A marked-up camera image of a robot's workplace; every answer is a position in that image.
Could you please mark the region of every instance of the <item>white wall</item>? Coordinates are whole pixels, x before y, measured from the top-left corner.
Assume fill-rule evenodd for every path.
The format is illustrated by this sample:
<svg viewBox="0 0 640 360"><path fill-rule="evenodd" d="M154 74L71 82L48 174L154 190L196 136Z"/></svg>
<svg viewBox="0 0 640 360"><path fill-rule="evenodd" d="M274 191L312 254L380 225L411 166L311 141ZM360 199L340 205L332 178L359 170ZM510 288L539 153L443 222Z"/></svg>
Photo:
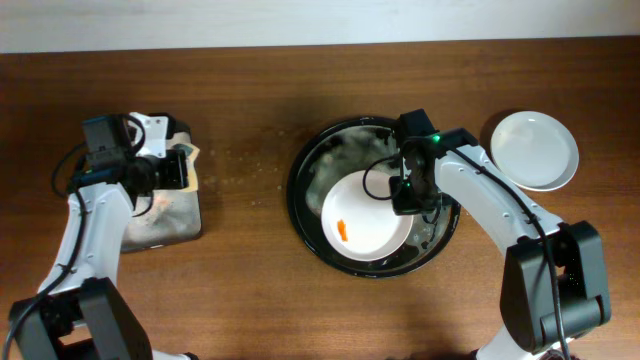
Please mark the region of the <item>white wall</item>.
<svg viewBox="0 0 640 360"><path fill-rule="evenodd" d="M0 0L0 52L640 33L640 0Z"/></svg>

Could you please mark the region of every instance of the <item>white bowl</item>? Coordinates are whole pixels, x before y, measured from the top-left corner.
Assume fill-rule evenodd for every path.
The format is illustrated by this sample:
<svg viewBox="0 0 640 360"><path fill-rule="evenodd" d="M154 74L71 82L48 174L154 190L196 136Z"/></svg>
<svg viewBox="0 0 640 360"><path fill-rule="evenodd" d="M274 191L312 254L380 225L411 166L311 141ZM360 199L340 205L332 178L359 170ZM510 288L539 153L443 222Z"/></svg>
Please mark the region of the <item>white bowl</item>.
<svg viewBox="0 0 640 360"><path fill-rule="evenodd" d="M571 180L580 160L575 139L558 120L535 111L507 116L491 136L496 166L521 188L551 191Z"/></svg>

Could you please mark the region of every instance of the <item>wire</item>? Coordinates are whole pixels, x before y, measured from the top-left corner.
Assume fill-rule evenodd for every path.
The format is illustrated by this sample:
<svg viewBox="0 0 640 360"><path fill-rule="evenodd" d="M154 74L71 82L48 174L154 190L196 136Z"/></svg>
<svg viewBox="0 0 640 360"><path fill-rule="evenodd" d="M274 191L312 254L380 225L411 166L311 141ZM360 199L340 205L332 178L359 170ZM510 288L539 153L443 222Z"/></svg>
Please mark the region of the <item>wire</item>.
<svg viewBox="0 0 640 360"><path fill-rule="evenodd" d="M74 146L71 150L69 150L69 152L67 152L64 157L62 157L62 159L58 162L58 165L56 165L55 169L53 169L53 172L51 173L51 190L53 190L53 193L58 195L59 197L65 199L67 196L66 194L64 194L62 191L60 191L58 189L58 187L56 186L56 180L58 179L58 173L60 172L60 169L62 169L62 166L69 160L69 158L71 156L73 156L73 154L75 154L78 150L82 149L83 147L85 147L87 145L86 142L82 142L76 146Z"/></svg>
<svg viewBox="0 0 640 360"><path fill-rule="evenodd" d="M71 269L73 268L73 265L75 264L76 259L78 258L78 254L80 253L80 247L82 244L84 228L86 225L87 207L84 203L84 199L82 198L82 194L80 194L80 191L78 189L74 189L73 192L78 198L78 204L80 205L80 225L78 226L78 235L76 237L76 243L73 246L73 250L71 251L71 257L69 257L69 262L67 263L67 265L62 266L62 272L60 273L60 275L58 275L58 277L55 278L55 280L53 280L51 284L49 284L46 288L44 288L42 291L36 294L36 296L33 298L31 303L24 309L24 311L22 311L20 316L18 316L18 318L11 323L11 328L9 329L7 338L5 339L5 342L4 342L4 348L2 350L2 360L9 359L9 350L11 349L12 340L16 336L18 329L20 329L20 327L25 322L29 314L31 314L40 305L40 303L49 295L49 293L53 289L55 289L58 285L62 283L62 281L64 281L67 275L71 273Z"/></svg>
<svg viewBox="0 0 640 360"><path fill-rule="evenodd" d="M371 171L371 169L373 169L376 165L383 163L385 161L390 161L390 160L396 160L398 159L399 154L396 155L392 155L380 160L376 160L373 164L371 164L367 170L364 171L364 175L362 176L362 188L364 189L364 192L369 195L369 197L376 199L376 200L392 200L395 199L396 196L398 196L400 194L400 191L402 190L402 186L398 186L398 188L393 192L393 194L389 195L389 196L376 196L373 195L369 189L367 189L367 175L369 175L369 171ZM401 164L400 166L400 180L404 180L404 165Z"/></svg>
<svg viewBox="0 0 640 360"><path fill-rule="evenodd" d="M147 206L147 208L143 212L141 212L140 214L133 215L133 217L139 217L139 216L142 216L142 215L148 213L149 210L151 210L151 208L153 207L153 198L154 198L154 194L153 194L153 191L151 191L151 195L150 195L150 198L149 198L149 205Z"/></svg>
<svg viewBox="0 0 640 360"><path fill-rule="evenodd" d="M536 228L536 231L540 235L540 239L542 239L542 244L544 248L544 255L547 258L547 265L549 267L549 273L551 274L551 291L553 296L553 309L556 317L556 327L558 331L558 337L560 338L560 346L562 348L562 354L565 360L571 359L571 354L569 352L569 345L567 344L567 340L565 339L564 334L564 325L562 323L562 312L560 311L560 291L558 288L558 274L556 273L556 264L553 259L553 253L551 248L551 242L547 238L547 235L544 233L540 222L538 221L538 217L529 210L527 205L520 199L518 194L516 194L513 189L504 183L504 181L500 180L497 176L488 171L484 166L478 165L476 162L471 160L468 156L460 152L460 150L456 148L451 148L446 145L442 145L445 149L452 151L464 161L468 162L471 166L476 168L481 174L487 176L489 179L493 180L496 184L498 184L501 188L503 188L522 208L522 211L527 215L529 221Z"/></svg>

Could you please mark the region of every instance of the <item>carrot piece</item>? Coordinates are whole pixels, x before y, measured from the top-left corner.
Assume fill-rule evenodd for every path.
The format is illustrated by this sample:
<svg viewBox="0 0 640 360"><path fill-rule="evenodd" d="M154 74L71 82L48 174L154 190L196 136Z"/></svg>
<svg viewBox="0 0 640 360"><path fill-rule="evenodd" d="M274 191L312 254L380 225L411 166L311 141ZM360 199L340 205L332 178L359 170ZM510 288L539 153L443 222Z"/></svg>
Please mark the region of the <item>carrot piece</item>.
<svg viewBox="0 0 640 360"><path fill-rule="evenodd" d="M338 221L338 232L340 232L340 236L342 237L342 241L347 242L347 225L344 224L344 221Z"/></svg>

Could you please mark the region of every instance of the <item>food crumbs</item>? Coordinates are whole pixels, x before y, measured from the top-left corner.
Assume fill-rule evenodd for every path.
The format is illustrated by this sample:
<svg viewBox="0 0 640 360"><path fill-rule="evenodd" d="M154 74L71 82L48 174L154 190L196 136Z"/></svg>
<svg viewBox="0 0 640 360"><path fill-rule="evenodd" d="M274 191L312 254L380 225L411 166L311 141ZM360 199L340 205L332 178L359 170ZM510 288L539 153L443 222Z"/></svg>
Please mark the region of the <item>food crumbs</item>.
<svg viewBox="0 0 640 360"><path fill-rule="evenodd" d="M340 233L343 242L349 241L347 239L347 225L345 225L342 220L338 221L338 232Z"/></svg>

